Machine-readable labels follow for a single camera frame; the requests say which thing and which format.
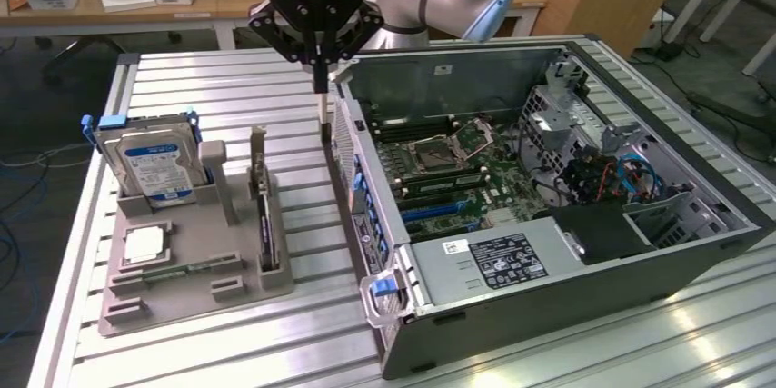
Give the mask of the graphics card with fan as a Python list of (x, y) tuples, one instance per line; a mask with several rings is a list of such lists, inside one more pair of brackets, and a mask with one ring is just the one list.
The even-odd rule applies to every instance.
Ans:
[(274, 229), (270, 216), (270, 197), (273, 183), (265, 163), (265, 135), (266, 130), (261, 126), (252, 126), (249, 133), (249, 159), (248, 187), (249, 196), (256, 205), (260, 224), (260, 266), (264, 272), (278, 268), (278, 255), (276, 250)]

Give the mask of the metal socket cover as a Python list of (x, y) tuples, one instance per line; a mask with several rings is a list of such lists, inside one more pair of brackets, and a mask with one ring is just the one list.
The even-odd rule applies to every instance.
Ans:
[(450, 137), (456, 156), (464, 161), (473, 158), (494, 142), (489, 123), (474, 117)]

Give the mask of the CPU socket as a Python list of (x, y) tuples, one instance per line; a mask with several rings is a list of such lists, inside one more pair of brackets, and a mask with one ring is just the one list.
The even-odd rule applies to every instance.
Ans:
[(464, 160), (456, 155), (452, 141), (444, 135), (410, 142), (406, 149), (416, 174), (460, 170), (466, 166)]

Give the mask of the green RAM stick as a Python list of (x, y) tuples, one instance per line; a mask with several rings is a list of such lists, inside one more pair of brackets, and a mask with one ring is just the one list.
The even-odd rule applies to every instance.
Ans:
[(213, 265), (224, 261), (222, 257), (216, 257), (205, 261), (198, 261), (189, 264), (172, 265), (161, 267), (140, 273), (140, 278), (144, 282), (157, 282), (166, 279), (185, 277), (190, 274), (209, 273)]
[(489, 182), (488, 173), (437, 174), (404, 179), (398, 192), (404, 197), (425, 196), (478, 188)]

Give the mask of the green motherboard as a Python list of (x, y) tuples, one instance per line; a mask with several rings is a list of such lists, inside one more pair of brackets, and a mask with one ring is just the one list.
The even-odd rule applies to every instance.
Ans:
[[(490, 125), (494, 142), (473, 158), (464, 161), (460, 170), (442, 170), (416, 174), (408, 154), (410, 142), (444, 135), (449, 138), (474, 118), (481, 117)], [(430, 118), (373, 119), (369, 133), (376, 146), (381, 169), (386, 176), (398, 215), (430, 206), (469, 201), (461, 213), (405, 223), (409, 241), (418, 243), (454, 234), (470, 233), (502, 224), (521, 223), (544, 218), (556, 202), (564, 198), (558, 189), (538, 180), (542, 168), (529, 168), (518, 161), (517, 144), (520, 133), (512, 119), (493, 113), (442, 115)], [(404, 179), (437, 174), (488, 173), (489, 182), (464, 191), (404, 197), (398, 192)]]

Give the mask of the perforated metal drive cage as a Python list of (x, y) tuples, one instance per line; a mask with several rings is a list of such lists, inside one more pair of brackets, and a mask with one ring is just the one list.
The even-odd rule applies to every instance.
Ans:
[(542, 79), (521, 110), (526, 138), (537, 147), (556, 151), (572, 140), (600, 146), (606, 122), (584, 101), (589, 89), (581, 65), (573, 58), (560, 58), (549, 63)]

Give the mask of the blue expansion slot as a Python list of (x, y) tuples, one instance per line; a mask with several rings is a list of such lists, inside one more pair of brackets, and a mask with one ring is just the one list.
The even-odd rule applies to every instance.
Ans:
[(457, 201), (450, 204), (442, 204), (438, 206), (430, 206), (422, 209), (405, 211), (401, 213), (401, 220), (408, 223), (450, 214), (457, 214), (465, 210), (469, 203), (469, 201)]

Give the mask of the silver CPU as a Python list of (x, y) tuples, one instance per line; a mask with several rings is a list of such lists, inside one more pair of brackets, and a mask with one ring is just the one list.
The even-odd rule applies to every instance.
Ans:
[(122, 265), (169, 263), (170, 259), (165, 228), (146, 226), (126, 231)]

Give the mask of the grey parts rack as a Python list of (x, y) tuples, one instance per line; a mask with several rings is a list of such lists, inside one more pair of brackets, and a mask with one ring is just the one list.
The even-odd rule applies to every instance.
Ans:
[(104, 337), (193, 319), (292, 292), (277, 179), (260, 134), (241, 174), (216, 174), (190, 204), (117, 199), (101, 293)]

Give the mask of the grey power supply unit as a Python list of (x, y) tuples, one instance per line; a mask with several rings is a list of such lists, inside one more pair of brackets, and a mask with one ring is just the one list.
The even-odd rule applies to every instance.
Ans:
[(513, 293), (584, 267), (550, 217), (416, 243), (410, 250), (434, 306)]

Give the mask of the black plastic shroud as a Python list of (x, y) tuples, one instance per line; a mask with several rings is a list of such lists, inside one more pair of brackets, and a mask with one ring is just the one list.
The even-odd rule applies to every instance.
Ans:
[(656, 250), (625, 219), (622, 207), (616, 203), (562, 206), (552, 211), (552, 216), (581, 247), (580, 257), (586, 265)]

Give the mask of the grey metal disk bay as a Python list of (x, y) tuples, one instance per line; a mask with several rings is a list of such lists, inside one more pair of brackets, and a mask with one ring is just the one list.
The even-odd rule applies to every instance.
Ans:
[(649, 204), (629, 203), (622, 211), (657, 249), (716, 237), (729, 231), (718, 213), (692, 192)]

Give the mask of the black open PC case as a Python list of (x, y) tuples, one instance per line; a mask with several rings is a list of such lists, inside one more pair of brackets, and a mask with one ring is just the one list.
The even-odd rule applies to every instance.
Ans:
[[(573, 58), (588, 73), (584, 101), (606, 122), (601, 145), (537, 147), (520, 121), (549, 63)], [(578, 37), (377, 49), (342, 62), (330, 79), (326, 147), (358, 297), (382, 377), (438, 368), (482, 352), (672, 296), (708, 270), (776, 232), (776, 200), (746, 163), (681, 106), (600, 42)], [(573, 204), (560, 174), (568, 161), (613, 157), (614, 180), (597, 203), (649, 204), (692, 192), (729, 226), (720, 236), (584, 264), (580, 271), (506, 293), (434, 306), (413, 267), (409, 241), (369, 133), (370, 121), (493, 113), (514, 121), (521, 164)]]

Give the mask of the hard disk with blue bracket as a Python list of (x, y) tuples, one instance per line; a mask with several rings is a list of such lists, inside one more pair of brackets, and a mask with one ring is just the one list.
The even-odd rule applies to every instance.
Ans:
[(210, 182), (197, 157), (196, 111), (137, 117), (85, 114), (80, 125), (125, 197), (144, 197), (153, 209), (194, 202), (194, 189)]

